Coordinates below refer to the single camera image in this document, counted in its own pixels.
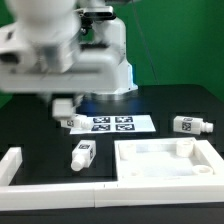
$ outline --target white object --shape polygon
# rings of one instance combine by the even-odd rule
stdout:
[[[82,7],[105,6],[99,0],[79,2]],[[14,55],[18,64],[0,62],[1,90],[120,95],[138,89],[126,56],[126,27],[120,19],[93,22],[94,43],[108,47],[82,51],[76,0],[6,3],[17,22],[0,29],[0,55]]]
[[[135,144],[120,143],[119,144],[119,153],[120,153],[121,159],[123,159],[123,160],[133,159],[136,154],[136,146],[135,146]]]
[[[175,132],[200,135],[201,132],[213,132],[213,128],[212,123],[205,123],[202,118],[177,116],[173,121],[173,130]]]
[[[56,99],[53,101],[53,117],[56,119],[70,118],[74,113],[72,99]]]
[[[0,186],[10,184],[21,163],[21,148],[10,148],[0,162]]]
[[[140,167],[131,169],[128,178],[120,176],[123,162],[115,142],[118,181],[85,184],[48,184],[28,186],[0,186],[0,211],[37,210],[57,208],[85,208],[107,206],[135,206],[152,204],[207,203],[224,201],[224,161],[208,141],[194,141],[194,155],[201,164],[211,167],[211,176],[164,176],[149,177]],[[175,155],[176,142],[183,139],[133,140],[137,151],[144,156],[160,151],[161,159]]]
[[[194,142],[191,140],[180,140],[176,143],[176,153],[180,157],[191,157],[193,148]]]
[[[113,132],[155,132],[150,115],[89,117],[92,130],[72,128],[70,134],[100,134]]]
[[[61,127],[89,131],[93,127],[93,121],[85,115],[75,114],[68,120],[61,120]]]
[[[72,152],[71,168],[74,171],[88,168],[96,155],[95,141],[82,140]]]
[[[211,167],[205,165],[194,166],[192,170],[195,175],[203,175],[203,176],[213,175],[214,172]]]

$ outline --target green backdrop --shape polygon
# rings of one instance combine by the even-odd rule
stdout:
[[[224,101],[224,1],[142,0],[135,7],[159,83],[199,84]],[[127,25],[136,83],[155,84],[132,5],[115,9]],[[1,0],[0,25],[11,21]]]

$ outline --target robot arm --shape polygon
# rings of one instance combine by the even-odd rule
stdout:
[[[94,42],[104,46],[83,48],[81,18],[73,10],[76,0],[6,2],[16,23],[0,30],[0,89],[122,94],[137,88],[126,59],[125,25],[118,18],[93,19]],[[79,3],[92,6],[83,15],[89,17],[96,14],[97,7],[105,6],[101,0]]]

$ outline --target white tray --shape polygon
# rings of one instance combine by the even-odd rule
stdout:
[[[119,155],[118,145],[124,141],[115,141],[118,181],[109,183],[8,186],[22,162],[21,149],[11,148],[0,162],[0,211],[224,202],[222,158],[208,141],[193,138],[194,156],[178,158],[178,140],[131,141],[151,150],[129,161]],[[136,164],[141,175],[128,174]],[[214,175],[193,175],[191,169],[198,164],[210,166]]]

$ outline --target black tabletop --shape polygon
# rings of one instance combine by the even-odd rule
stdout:
[[[83,183],[116,180],[114,141],[195,137],[224,153],[224,103],[196,85],[140,87],[137,97],[118,101],[84,101],[78,113],[88,116],[151,115],[154,133],[69,135],[51,117],[51,107],[35,95],[15,95],[0,110],[0,158],[21,146],[23,164],[11,185]],[[213,133],[174,133],[175,116],[200,117],[215,125]],[[71,152],[80,140],[96,140],[97,156],[90,169],[71,170]],[[0,223],[221,223],[224,203],[160,205],[0,212]]]

